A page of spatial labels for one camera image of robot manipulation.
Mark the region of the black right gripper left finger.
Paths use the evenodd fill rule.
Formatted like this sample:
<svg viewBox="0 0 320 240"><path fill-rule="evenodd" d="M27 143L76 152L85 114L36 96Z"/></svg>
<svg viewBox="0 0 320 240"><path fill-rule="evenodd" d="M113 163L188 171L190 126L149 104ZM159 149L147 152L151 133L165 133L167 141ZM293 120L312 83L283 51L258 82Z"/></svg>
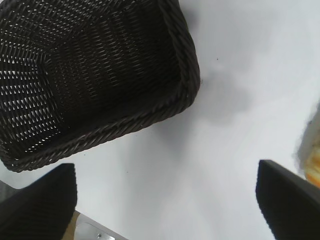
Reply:
<svg viewBox="0 0 320 240"><path fill-rule="evenodd" d="M75 166L64 163L0 203L0 238L61 240L76 205Z"/></svg>

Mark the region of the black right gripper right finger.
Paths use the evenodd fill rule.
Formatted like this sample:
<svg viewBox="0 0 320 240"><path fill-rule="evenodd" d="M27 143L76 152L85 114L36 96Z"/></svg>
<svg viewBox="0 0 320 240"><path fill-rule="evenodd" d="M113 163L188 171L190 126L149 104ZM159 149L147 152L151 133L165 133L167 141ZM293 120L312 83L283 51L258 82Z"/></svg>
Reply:
<svg viewBox="0 0 320 240"><path fill-rule="evenodd" d="M272 160L258 163L255 196L277 240L320 238L320 190Z"/></svg>

